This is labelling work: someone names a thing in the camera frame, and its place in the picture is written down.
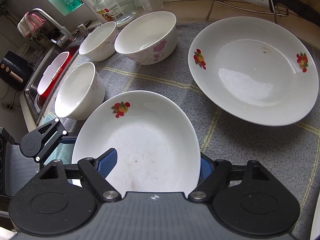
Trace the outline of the small white bowl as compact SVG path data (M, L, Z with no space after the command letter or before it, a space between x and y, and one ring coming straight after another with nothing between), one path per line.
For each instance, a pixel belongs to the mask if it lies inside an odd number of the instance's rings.
M94 63L77 66L65 79L55 100L59 118L86 120L105 98L106 87Z
M104 61L116 52L114 43L117 36L116 22L104 23L85 38L79 48L79 54L92 61Z

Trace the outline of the white fruit-print plate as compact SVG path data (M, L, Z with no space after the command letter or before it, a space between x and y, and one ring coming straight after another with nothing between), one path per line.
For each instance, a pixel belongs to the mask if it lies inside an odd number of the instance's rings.
M310 52L267 20L241 16L210 24L192 41L188 64L213 103L254 124L294 124L317 101L319 77Z
M200 147L184 111L150 91L116 95L86 120L73 149L72 162L117 151L106 180L121 194L191 193L200 176Z

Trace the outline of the large white floral bowl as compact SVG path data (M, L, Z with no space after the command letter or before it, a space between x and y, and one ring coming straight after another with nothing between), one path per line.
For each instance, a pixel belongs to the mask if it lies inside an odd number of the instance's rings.
M156 11L140 16L117 36L114 48L141 65L151 65L169 57L177 46L176 16Z

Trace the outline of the steel kitchen faucet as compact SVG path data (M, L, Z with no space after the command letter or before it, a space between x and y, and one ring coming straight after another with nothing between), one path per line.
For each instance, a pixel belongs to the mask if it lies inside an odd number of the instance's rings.
M34 8L30 12L28 12L29 15L31 14L37 14L39 16L44 17L46 20L48 20L55 28L57 28L60 32L60 37L58 40L53 40L53 42L58 45L60 48L64 48L65 46L69 45L71 42L76 40L76 37L71 33L71 31L61 25L59 22L57 22L55 19L52 18L49 14L47 14L44 10L40 8Z

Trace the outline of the teal towel with label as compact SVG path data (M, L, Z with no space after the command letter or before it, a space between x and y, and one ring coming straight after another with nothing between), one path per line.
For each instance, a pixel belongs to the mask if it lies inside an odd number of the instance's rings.
M73 132L75 122L72 119L63 119L62 124L66 128L67 132ZM44 164L47 165L54 159L60 159L63 164L71 164L73 148L74 144L59 144Z

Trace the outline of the stainless steel sink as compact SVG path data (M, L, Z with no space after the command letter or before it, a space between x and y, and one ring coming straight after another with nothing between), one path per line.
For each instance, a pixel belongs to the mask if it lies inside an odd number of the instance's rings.
M21 97L22 111L29 130L40 123L62 77L76 58L82 39L66 48L53 45L29 79Z

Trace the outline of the red basin in sink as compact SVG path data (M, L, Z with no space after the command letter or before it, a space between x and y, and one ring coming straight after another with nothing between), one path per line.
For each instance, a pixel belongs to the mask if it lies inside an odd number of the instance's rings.
M75 54L79 45L72 46L66 51L57 55L53 62L44 71L40 82L37 86L37 93L39 95L38 105L43 106L47 100L50 92L54 88L58 78L65 70L67 64L71 60L72 56Z

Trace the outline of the grey checked dish mat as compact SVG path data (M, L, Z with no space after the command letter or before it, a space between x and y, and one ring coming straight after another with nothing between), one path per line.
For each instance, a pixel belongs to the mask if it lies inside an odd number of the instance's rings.
M284 127L259 126L236 118L211 102L193 81L188 50L205 22L177 25L178 44L164 61L140 66L114 54L95 64L110 98L130 90L150 90L175 102L195 128L201 152L235 165L263 164L300 203L293 235L309 239L319 193L319 106L301 122Z

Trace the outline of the black appliance with knobs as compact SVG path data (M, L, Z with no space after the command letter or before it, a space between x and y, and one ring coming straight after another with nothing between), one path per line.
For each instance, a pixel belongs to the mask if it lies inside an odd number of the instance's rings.
M11 88L20 92L26 87L33 74L33 67L28 61L8 51L1 60L1 79Z

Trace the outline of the pink cloth on faucet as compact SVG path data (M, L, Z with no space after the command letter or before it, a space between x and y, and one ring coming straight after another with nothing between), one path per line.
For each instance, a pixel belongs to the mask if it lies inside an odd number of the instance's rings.
M40 29L46 20L36 15L35 13L27 12L17 25L17 29L22 37L28 37Z

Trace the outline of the glass storage jar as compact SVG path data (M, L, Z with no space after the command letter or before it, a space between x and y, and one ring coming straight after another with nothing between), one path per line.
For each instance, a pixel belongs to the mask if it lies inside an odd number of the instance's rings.
M128 24L136 16L134 0L95 0L94 9L107 22L116 22L118 27Z

